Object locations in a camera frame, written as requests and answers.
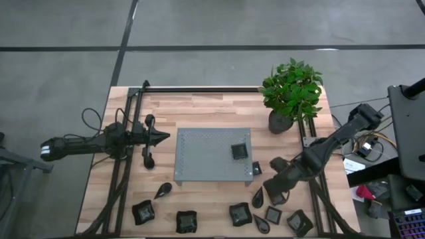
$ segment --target black shape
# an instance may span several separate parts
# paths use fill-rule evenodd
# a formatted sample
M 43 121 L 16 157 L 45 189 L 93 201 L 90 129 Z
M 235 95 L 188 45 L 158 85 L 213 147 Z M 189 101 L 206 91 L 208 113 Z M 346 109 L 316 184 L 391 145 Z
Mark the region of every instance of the black shape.
M 136 225 L 142 225 L 145 222 L 155 218 L 155 212 L 153 211 L 150 200 L 145 200 L 139 204 L 133 205 L 132 211 L 134 216 L 134 223 Z
M 155 161 L 152 158 L 152 153 L 148 153 L 148 147 L 144 147 L 141 150 L 141 156 L 143 156 L 143 165 L 148 170 L 151 170 L 155 166 Z
M 415 200 L 415 202 L 419 202 L 419 200 L 424 197 L 424 195 L 414 185 L 407 186 L 406 193 Z
M 241 202 L 236 205 L 231 205 L 228 208 L 233 226 L 243 226 L 247 223 L 252 223 L 252 215 L 247 202 Z
M 264 181 L 263 186 L 266 189 L 267 195 L 270 198 L 270 201 L 272 202 L 273 206 L 276 206 L 278 204 L 285 204 L 286 199 L 280 192 L 278 183 L 271 179 L 268 179 L 267 181 Z
M 270 232 L 270 225 L 268 224 L 268 222 L 255 214 L 253 215 L 255 224 L 257 224 L 257 229 L 263 234 L 268 234 Z
M 270 166 L 277 173 L 280 173 L 289 166 L 289 162 L 281 157 L 275 157 L 270 161 Z
M 246 150 L 245 143 L 232 145 L 232 155 L 233 155 L 233 159 L 246 158 L 248 156 L 248 151 Z
M 264 203 L 264 196 L 263 196 L 263 187 L 260 187 L 258 189 L 257 193 L 255 193 L 254 197 L 252 198 L 252 206 L 254 208 L 260 208 Z
M 304 214 L 303 210 L 295 211 L 286 221 L 290 228 L 297 234 L 297 237 L 304 237 L 313 228 L 313 223 Z
M 157 194 L 155 195 L 155 198 L 153 199 L 157 199 L 159 197 L 164 197 L 165 195 L 167 195 L 169 192 L 171 192 L 171 189 L 173 188 L 173 185 L 171 185 L 171 183 L 164 183 L 162 184 L 159 189 Z
M 198 228 L 197 212 L 190 210 L 181 212 L 178 211 L 176 215 L 177 228 L 176 232 L 180 234 L 192 232 L 195 233 Z
M 279 225 L 281 215 L 282 215 L 281 210 L 271 206 L 267 208 L 266 219 L 269 222 Z
M 260 163 L 258 161 L 255 161 L 252 163 L 252 173 L 254 174 L 254 176 L 260 175 L 263 173 L 261 171 Z

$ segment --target gray metal tray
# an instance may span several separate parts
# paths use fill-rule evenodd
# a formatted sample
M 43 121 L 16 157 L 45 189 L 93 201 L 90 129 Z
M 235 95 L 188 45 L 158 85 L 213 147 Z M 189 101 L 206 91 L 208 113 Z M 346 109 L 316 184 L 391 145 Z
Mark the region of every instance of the gray metal tray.
M 245 143 L 248 157 L 233 159 L 231 145 Z M 253 180 L 249 128 L 179 128 L 174 181 Z

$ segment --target floor tile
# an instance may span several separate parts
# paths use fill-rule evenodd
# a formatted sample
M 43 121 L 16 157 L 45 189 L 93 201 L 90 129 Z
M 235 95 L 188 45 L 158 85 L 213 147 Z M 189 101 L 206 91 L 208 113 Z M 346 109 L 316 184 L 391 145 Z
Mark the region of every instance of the floor tile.
M 119 46 L 131 0 L 0 0 L 0 46 Z
M 0 52 L 0 131 L 12 152 L 40 160 L 40 144 L 66 133 L 93 135 L 84 108 L 102 115 L 117 54 L 114 52 Z M 88 123 L 99 124 L 90 113 Z M 34 171 L 13 238 L 54 238 L 74 233 L 91 155 L 54 161 L 53 172 Z
M 129 45 L 423 44 L 423 20 L 405 0 L 147 0 Z

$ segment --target black square block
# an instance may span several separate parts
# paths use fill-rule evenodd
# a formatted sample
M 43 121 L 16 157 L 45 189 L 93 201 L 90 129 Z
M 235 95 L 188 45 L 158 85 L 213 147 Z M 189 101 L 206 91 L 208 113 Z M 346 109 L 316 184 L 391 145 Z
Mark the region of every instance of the black square block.
M 188 232 L 195 233 L 198 228 L 197 212 L 190 210 L 186 212 L 177 212 L 176 215 L 177 233 L 184 234 Z
M 244 159 L 248 157 L 248 151 L 246 150 L 245 143 L 239 143 L 232 145 L 233 159 Z
M 133 205 L 131 211 L 133 212 L 134 223 L 136 225 L 142 225 L 147 221 L 155 219 L 155 211 L 153 211 L 150 200 Z
M 266 219 L 269 222 L 279 225 L 281 215 L 282 215 L 281 210 L 271 206 L 267 208 Z
M 247 202 L 238 203 L 228 208 L 233 226 L 243 226 L 252 223 L 252 215 Z

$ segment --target black object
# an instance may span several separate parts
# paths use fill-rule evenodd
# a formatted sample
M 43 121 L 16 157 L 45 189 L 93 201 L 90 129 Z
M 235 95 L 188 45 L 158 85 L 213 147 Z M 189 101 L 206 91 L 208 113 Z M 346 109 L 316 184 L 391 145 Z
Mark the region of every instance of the black object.
M 390 197 L 389 185 L 386 181 L 370 182 L 367 183 L 365 186 L 367 190 L 369 190 L 376 199 L 382 200 Z
M 368 104 L 357 106 L 350 112 L 348 123 L 341 126 L 328 138 L 321 139 L 319 143 L 306 147 L 297 157 L 292 159 L 283 171 L 264 182 L 263 185 L 269 195 L 276 196 L 278 193 L 289 192 L 300 180 L 309 181 L 310 188 L 322 200 L 343 233 L 358 234 L 342 219 L 328 196 L 313 179 L 321 174 L 334 149 L 338 148 L 340 144 L 348 142 L 359 131 L 376 129 L 381 123 L 382 117 L 383 115 L 380 112 L 377 112 Z
M 271 206 L 267 208 L 266 219 L 269 222 L 279 225 L 281 215 L 282 215 L 281 210 Z
M 283 171 L 288 165 L 288 161 L 282 159 L 281 157 L 276 157 L 270 161 L 270 167 L 274 169 L 277 173 Z M 279 189 L 278 182 L 273 180 L 267 180 L 263 183 L 263 185 L 273 206 L 276 206 L 278 204 L 285 204 L 286 199 L 284 198 L 281 190 Z
M 139 204 L 133 205 L 131 208 L 134 216 L 134 224 L 142 225 L 155 218 L 155 211 L 153 211 L 152 202 L 145 200 Z
M 243 226 L 252 222 L 250 207 L 247 202 L 241 202 L 228 208 L 233 226 Z
M 192 232 L 195 233 L 198 228 L 197 212 L 190 210 L 186 212 L 177 212 L 176 215 L 177 228 L 176 232 L 180 234 Z
M 287 131 L 293 124 L 290 118 L 277 114 L 274 110 L 268 116 L 268 130 L 274 134 Z
M 255 214 L 253 214 L 253 216 L 255 224 L 257 225 L 257 229 L 263 234 L 268 234 L 270 232 L 270 225 L 268 222 Z
M 295 211 L 286 221 L 290 228 L 297 234 L 297 237 L 304 237 L 313 228 L 313 223 L 304 214 L 303 210 Z
M 390 187 L 390 205 L 391 211 L 398 212 L 400 210 L 408 210 L 411 208 L 420 208 L 421 202 L 415 202 L 407 193 L 408 185 L 423 184 L 421 181 L 407 179 L 400 175 L 388 175 L 388 185 Z
M 425 208 L 388 212 L 391 238 L 425 238 Z
M 233 159 L 244 159 L 248 156 L 245 143 L 239 143 L 232 145 Z
M 375 200 L 368 200 L 367 204 L 369 205 L 366 214 L 371 218 L 377 219 L 381 215 L 381 206 L 383 205 L 380 202 Z
M 317 132 L 316 132 L 316 128 L 314 126 L 313 118 L 308 119 L 308 126 L 309 126 L 310 136 L 317 137 Z M 299 132 L 301 133 L 301 135 L 305 135 L 305 129 L 303 129 L 304 124 L 303 123 L 298 124 L 298 127 L 299 127 Z M 323 191 L 323 195 L 326 198 L 329 198 L 329 190 L 327 188 L 325 171 L 322 171 L 319 174 L 319 182 L 320 182 L 320 188 Z M 317 194 L 311 189 L 310 184 L 311 183 L 309 182 L 311 205 L 313 207 L 315 225 L 316 225 L 316 228 L 317 228 L 317 233 L 321 234 L 324 231 L 324 228 L 323 228 L 323 222 L 321 221 L 321 212 L 320 212 L 320 207 L 319 207 L 319 201 L 317 199 Z M 337 226 L 335 225 L 335 220 L 333 219 L 333 216 L 332 216 L 332 214 L 330 213 L 329 210 L 326 210 L 326 217 L 327 217 L 327 222 L 328 222 L 328 225 L 329 225 L 330 233 L 337 233 Z
M 258 161 L 253 162 L 252 163 L 252 174 L 254 174 L 254 176 L 256 176 L 256 175 L 260 175 L 262 173 L 263 172 L 261 171 L 260 163 Z
M 17 155 L 0 145 L 0 238 L 11 238 L 10 233 L 35 169 L 51 173 L 53 165 Z
M 365 143 L 368 143 L 371 147 L 369 149 L 366 149 L 363 147 L 363 145 L 360 145 L 360 149 L 356 151 L 356 154 L 360 157 L 367 157 L 371 153 L 372 148 L 377 144 L 377 142 L 378 142 L 378 137 L 376 136 L 367 137 Z
M 406 193 L 415 200 L 415 202 L 419 202 L 419 200 L 424 198 L 424 195 L 414 185 L 408 185 L 406 187 Z
M 151 169 L 153 159 L 149 147 L 156 146 L 170 134 L 157 131 L 154 128 L 155 117 L 147 115 L 145 119 L 147 129 L 139 121 L 135 121 L 131 131 L 126 130 L 126 124 L 121 122 L 111 123 L 106 126 L 103 133 L 96 137 L 53 137 L 41 144 L 41 158 L 44 161 L 62 159 L 67 155 L 80 155 L 87 153 L 107 153 L 112 159 L 121 159 L 126 147 L 145 144 L 143 159 L 147 169 Z
M 425 147 L 419 142 L 424 139 L 425 127 L 415 125 L 424 123 L 424 90 L 425 78 L 410 87 L 388 87 L 401 175 L 421 181 L 425 181 Z
M 173 185 L 171 185 L 171 183 L 163 183 L 159 189 L 157 194 L 155 195 L 155 198 L 153 199 L 157 199 L 159 197 L 164 197 L 165 195 L 167 195 L 169 192 L 171 192 L 171 189 L 173 188 Z
M 285 197 L 282 195 L 282 192 L 278 189 L 279 184 L 277 184 L 277 182 L 273 180 L 267 180 L 263 183 L 263 186 L 266 189 L 267 195 L 270 199 L 270 202 L 273 204 L 273 206 L 286 203 Z
M 263 196 L 263 187 L 260 187 L 258 189 L 257 193 L 255 193 L 254 197 L 252 198 L 252 206 L 254 208 L 260 208 L 264 203 L 264 196 Z
M 41 156 L 45 161 L 61 159 L 67 155 L 97 152 L 107 153 L 111 155 L 111 158 L 117 159 L 114 162 L 107 203 L 93 223 L 82 233 L 84 236 L 96 234 L 100 227 L 102 227 L 101 235 L 109 235 L 110 233 L 113 233 L 114 236 L 120 235 L 122 218 L 124 217 L 126 204 L 129 174 L 131 171 L 131 162 L 133 158 L 134 147 L 132 146 L 139 144 L 146 144 L 146 147 L 150 147 L 151 145 L 155 146 L 162 140 L 169 137 L 168 133 L 154 130 L 154 120 L 151 121 L 152 124 L 148 126 L 147 130 L 139 122 L 141 99 L 148 86 L 149 82 L 145 81 L 142 88 L 128 89 L 124 119 L 122 123 L 112 123 L 105 128 L 103 133 L 97 133 L 94 137 L 78 136 L 70 139 L 65 137 L 54 137 L 44 142 L 41 146 Z M 131 131 L 126 131 L 128 122 L 130 121 L 127 116 L 130 115 L 130 109 L 134 98 L 136 99 L 134 117 L 132 121 L 133 124 L 131 126 Z M 122 178 L 119 181 L 120 172 L 123 173 Z M 113 232 L 110 232 L 111 210 L 117 203 L 118 199 L 119 203 L 116 214 L 116 223 Z

